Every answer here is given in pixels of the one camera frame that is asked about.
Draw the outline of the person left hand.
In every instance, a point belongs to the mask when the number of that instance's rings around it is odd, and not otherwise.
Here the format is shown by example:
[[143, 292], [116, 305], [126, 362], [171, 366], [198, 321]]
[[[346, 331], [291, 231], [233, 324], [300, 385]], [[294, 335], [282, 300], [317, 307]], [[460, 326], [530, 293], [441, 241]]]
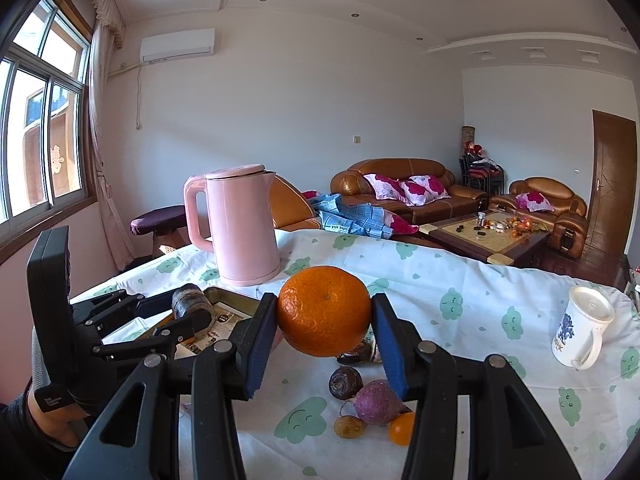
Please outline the person left hand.
[[78, 422], [89, 416], [78, 404], [70, 404], [50, 412], [44, 412], [35, 397], [34, 386], [28, 390], [27, 406], [37, 427], [49, 438], [68, 448], [77, 448], [80, 443]]

